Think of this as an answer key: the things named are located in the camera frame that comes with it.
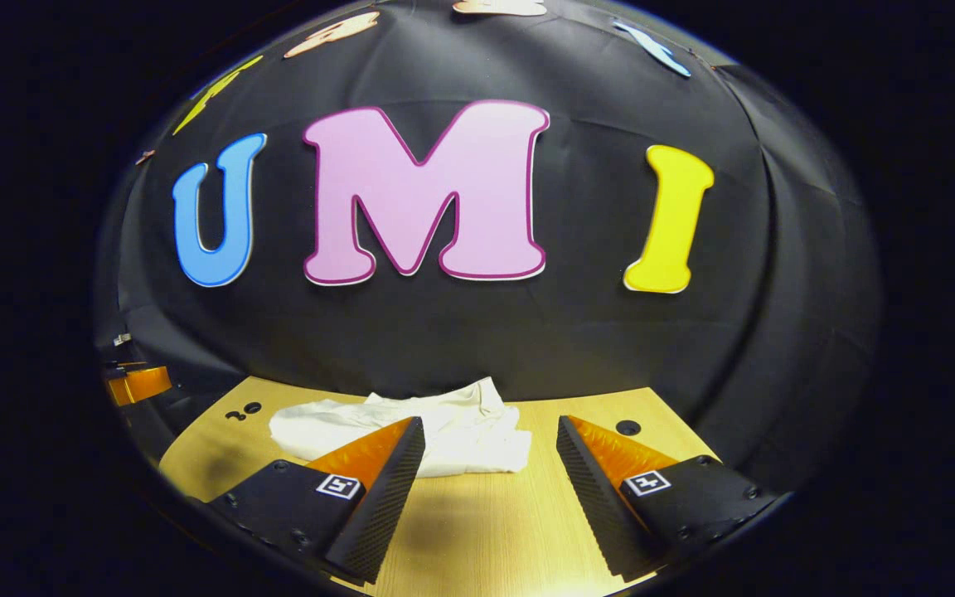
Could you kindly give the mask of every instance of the white cloth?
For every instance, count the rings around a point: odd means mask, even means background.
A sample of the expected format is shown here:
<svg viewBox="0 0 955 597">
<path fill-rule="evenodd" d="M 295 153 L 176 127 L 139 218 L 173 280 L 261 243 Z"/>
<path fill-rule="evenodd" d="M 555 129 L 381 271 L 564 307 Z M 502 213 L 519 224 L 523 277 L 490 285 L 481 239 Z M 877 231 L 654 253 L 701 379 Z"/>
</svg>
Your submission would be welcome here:
<svg viewBox="0 0 955 597">
<path fill-rule="evenodd" d="M 334 400 L 293 405 L 272 415 L 269 426 L 287 453 L 315 460 L 397 420 L 420 416 L 425 453 L 417 476 L 447 477 L 526 468 L 533 434 L 516 430 L 518 415 L 486 377 L 441 396 L 392 400 L 371 394 L 359 405 Z"/>
</svg>

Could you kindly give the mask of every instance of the table surface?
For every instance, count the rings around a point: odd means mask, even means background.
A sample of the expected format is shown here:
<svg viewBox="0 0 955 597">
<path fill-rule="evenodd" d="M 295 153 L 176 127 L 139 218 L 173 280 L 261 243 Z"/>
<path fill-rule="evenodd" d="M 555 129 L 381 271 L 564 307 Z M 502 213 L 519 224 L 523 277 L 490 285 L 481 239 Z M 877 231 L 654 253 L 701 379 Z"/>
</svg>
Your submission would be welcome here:
<svg viewBox="0 0 955 597">
<path fill-rule="evenodd" d="M 275 459 L 305 464 L 270 438 L 270 417 L 325 398 L 365 399 L 247 378 L 175 439 L 160 471 L 186 495 L 209 502 Z M 261 411 L 245 420 L 225 416 L 253 401 Z M 607 430 L 636 420 L 641 430 L 632 439 L 667 456 L 716 454 L 649 388 L 507 404 L 520 411 L 519 430 L 533 432 L 526 468 L 415 479 L 378 582 L 364 585 L 364 593 L 598 597 L 649 578 L 626 583 L 607 570 L 555 449 L 558 417 L 575 415 Z"/>
</svg>

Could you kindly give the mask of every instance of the pink letter m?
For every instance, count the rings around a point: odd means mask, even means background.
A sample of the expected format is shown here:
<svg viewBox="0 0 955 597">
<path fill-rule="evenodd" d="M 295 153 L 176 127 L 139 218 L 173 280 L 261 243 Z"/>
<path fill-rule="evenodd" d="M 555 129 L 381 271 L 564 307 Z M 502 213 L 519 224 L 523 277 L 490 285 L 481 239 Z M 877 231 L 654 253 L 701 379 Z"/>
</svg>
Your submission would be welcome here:
<svg viewBox="0 0 955 597">
<path fill-rule="evenodd" d="M 375 274 L 375 256 L 356 238 L 356 205 L 402 275 L 418 271 L 448 204 L 455 237 L 440 267 L 459 279 L 526 279 L 545 267 L 533 241 L 533 150 L 550 117 L 519 102 L 463 107 L 422 163 L 375 107 L 350 109 L 308 126 L 316 148 L 315 253 L 304 276 L 322 286 Z"/>
</svg>

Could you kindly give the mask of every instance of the black fabric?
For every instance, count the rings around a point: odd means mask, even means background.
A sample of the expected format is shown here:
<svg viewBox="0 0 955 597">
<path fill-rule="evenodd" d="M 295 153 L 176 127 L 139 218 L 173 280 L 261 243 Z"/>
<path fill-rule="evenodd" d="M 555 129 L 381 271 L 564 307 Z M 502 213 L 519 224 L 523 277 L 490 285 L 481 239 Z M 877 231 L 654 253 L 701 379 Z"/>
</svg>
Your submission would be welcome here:
<svg viewBox="0 0 955 597">
<path fill-rule="evenodd" d="M 727 464 L 786 491 L 826 457 L 867 381 L 882 309 L 875 241 L 827 141 L 753 73 L 719 72 L 761 140 L 773 258 L 754 330 L 694 425 Z"/>
<path fill-rule="evenodd" d="M 176 112 L 181 109 L 183 109 L 182 106 L 178 107 Z M 140 147 L 135 151 L 136 162 L 143 155 L 143 151 L 155 146 L 162 137 L 162 130 L 174 121 L 176 116 L 177 114 L 167 114 L 154 129 L 143 136 Z M 126 361 L 133 356 L 130 354 L 130 347 L 116 347 L 113 343 L 115 337 L 128 331 L 120 308 L 118 280 L 121 254 L 118 248 L 126 228 L 125 214 L 128 212 L 129 205 L 132 204 L 133 197 L 136 197 L 143 189 L 144 174 L 143 167 L 135 167 L 130 163 L 124 167 L 119 174 L 120 180 L 114 189 L 113 196 L 106 202 L 109 208 L 106 209 L 99 227 L 98 244 L 95 248 L 99 261 L 95 271 L 92 272 L 94 283 L 91 306 L 95 317 L 95 347 L 99 349 L 105 360 Z"/>
<path fill-rule="evenodd" d="M 746 464 L 778 491 L 795 487 L 841 418 L 810 413 L 849 411 L 875 342 L 875 254 L 848 173 L 774 91 L 743 67 L 710 68 L 664 37 L 664 23 L 648 30 L 674 48 L 690 79 L 614 29 L 618 18 L 646 27 L 635 12 L 545 6 L 543 17 L 474 18 L 432 0 L 380 3 L 378 26 L 347 41 L 281 60 L 328 19 L 254 53 L 263 60 L 172 136 L 192 105 L 181 102 L 155 133 L 157 154 L 139 167 L 133 193 L 118 197 L 128 202 L 118 253 L 101 256 L 120 264 L 124 327 L 152 360 L 186 363 L 185 383 L 208 371 L 406 397 L 492 375 L 507 400 L 651 386 L 728 465 Z M 336 288 L 308 282 L 315 150 L 304 129 L 379 106 L 421 159 L 479 99 L 550 113 L 533 180 L 545 271 L 505 283 L 447 276 L 434 255 L 452 237 L 452 205 L 414 276 L 391 268 L 360 218 L 361 246 L 379 262 L 374 277 Z M 213 165 L 200 220 L 214 245 L 223 234 L 216 158 L 250 133 L 268 135 L 254 161 L 253 254 L 234 283 L 198 287 L 176 260 L 172 186 L 194 163 Z M 653 144 L 682 148 L 715 173 L 691 284 L 675 295 L 622 284 L 652 216 L 658 181 L 644 152 Z M 835 383 L 829 371 L 838 371 Z M 819 408 L 808 409 L 813 401 Z M 788 445 L 799 430 L 811 442 Z M 779 451 L 789 462 L 762 456 Z"/>
</svg>

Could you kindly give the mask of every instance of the blue letter u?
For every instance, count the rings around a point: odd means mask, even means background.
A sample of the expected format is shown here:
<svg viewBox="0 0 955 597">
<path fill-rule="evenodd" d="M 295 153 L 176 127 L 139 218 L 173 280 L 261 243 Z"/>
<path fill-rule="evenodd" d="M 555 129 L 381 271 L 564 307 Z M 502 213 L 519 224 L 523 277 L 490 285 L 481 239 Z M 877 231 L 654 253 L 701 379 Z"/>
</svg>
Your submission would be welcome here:
<svg viewBox="0 0 955 597">
<path fill-rule="evenodd" d="M 186 170 L 172 189 L 175 197 L 175 251 L 182 271 L 194 284 L 208 288 L 235 282 L 253 253 L 253 214 L 250 182 L 253 158 L 260 153 L 268 135 L 256 133 L 229 144 L 220 152 L 216 166 L 223 170 L 223 242 L 208 250 L 197 228 L 197 197 L 208 165 Z"/>
</svg>

